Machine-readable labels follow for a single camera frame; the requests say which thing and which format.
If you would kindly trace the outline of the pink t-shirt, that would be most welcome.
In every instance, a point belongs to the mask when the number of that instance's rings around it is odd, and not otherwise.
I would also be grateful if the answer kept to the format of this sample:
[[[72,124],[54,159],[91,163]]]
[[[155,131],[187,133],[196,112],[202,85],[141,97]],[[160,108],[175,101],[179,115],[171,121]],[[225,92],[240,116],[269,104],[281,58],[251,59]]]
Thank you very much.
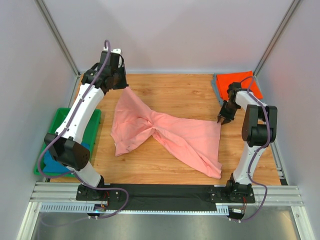
[[[110,135],[116,156],[132,152],[153,137],[184,164],[208,177],[221,178],[221,124],[156,112],[130,87],[122,91],[116,104]]]

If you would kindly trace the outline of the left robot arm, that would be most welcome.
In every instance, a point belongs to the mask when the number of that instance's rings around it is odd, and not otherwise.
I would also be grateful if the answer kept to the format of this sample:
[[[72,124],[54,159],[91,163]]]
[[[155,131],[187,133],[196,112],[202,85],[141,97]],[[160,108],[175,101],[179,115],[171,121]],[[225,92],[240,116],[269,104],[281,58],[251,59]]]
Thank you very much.
[[[127,86],[121,49],[105,47],[99,62],[83,74],[78,96],[65,120],[55,133],[47,133],[44,137],[45,149],[53,160],[76,174],[85,185],[97,188],[102,181],[90,163],[90,150],[82,145],[85,129],[107,92]]]

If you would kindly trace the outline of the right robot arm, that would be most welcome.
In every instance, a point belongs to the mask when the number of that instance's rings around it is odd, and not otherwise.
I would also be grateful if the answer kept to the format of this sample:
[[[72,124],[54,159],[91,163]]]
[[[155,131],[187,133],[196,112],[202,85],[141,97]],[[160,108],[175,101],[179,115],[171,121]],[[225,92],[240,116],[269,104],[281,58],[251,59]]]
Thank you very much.
[[[245,116],[241,130],[244,149],[226,188],[230,193],[249,195],[260,157],[276,139],[278,109],[262,103],[251,90],[242,88],[240,82],[231,83],[227,94],[228,100],[223,102],[217,122],[221,125],[230,123],[239,109],[245,110]]]

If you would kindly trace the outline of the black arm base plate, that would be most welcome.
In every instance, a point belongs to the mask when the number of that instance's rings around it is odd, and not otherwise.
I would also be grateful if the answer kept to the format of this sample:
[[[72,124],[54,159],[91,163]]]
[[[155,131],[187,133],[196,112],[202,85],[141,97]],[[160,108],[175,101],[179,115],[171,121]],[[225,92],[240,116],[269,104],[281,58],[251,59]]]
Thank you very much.
[[[76,199],[78,201],[118,201],[121,196],[120,188],[109,187],[104,185],[103,188],[108,190],[97,190],[80,184],[77,189]],[[212,203],[249,203],[256,202],[252,185],[236,184],[235,186],[227,184],[226,186],[210,186],[209,193],[211,194]]]

